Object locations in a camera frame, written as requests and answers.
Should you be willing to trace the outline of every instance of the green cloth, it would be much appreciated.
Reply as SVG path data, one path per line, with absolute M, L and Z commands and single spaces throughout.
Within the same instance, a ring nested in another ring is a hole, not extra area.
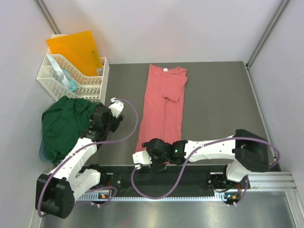
M 58 163 L 76 145 L 82 132 L 90 126 L 90 117 L 97 107 L 85 99 L 60 98 L 42 115 L 42 134 L 46 156 Z

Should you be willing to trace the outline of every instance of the white backdrop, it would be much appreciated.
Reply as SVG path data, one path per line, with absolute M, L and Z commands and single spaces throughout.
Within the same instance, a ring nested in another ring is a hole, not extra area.
M 37 177 L 50 169 L 38 151 L 41 115 L 54 101 L 36 77 L 52 32 L 33 0 L 3 1 L 0 21 L 0 227 L 26 228 Z
M 292 0 L 252 66 L 283 167 L 304 201 L 304 1 Z
M 112 64 L 247 62 L 280 0 L 44 0 L 61 33 L 92 30 Z

